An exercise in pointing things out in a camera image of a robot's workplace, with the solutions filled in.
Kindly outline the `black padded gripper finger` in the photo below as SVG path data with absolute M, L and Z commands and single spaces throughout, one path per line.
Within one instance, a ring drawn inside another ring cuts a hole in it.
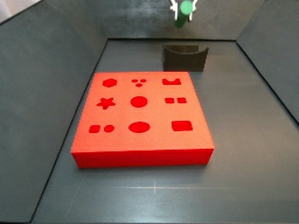
M 171 2 L 171 11 L 174 12 L 174 19 L 178 19 L 178 13 L 179 13 L 179 4 L 175 0 L 170 0 Z

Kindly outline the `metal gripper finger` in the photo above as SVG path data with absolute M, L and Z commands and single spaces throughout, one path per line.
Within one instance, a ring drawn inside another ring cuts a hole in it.
M 191 2 L 191 14 L 190 14 L 190 16 L 188 16 L 188 21 L 192 21 L 192 14 L 194 14 L 194 12 L 196 11 L 196 3 L 198 3 L 198 1 L 199 0 L 192 0 L 192 2 Z

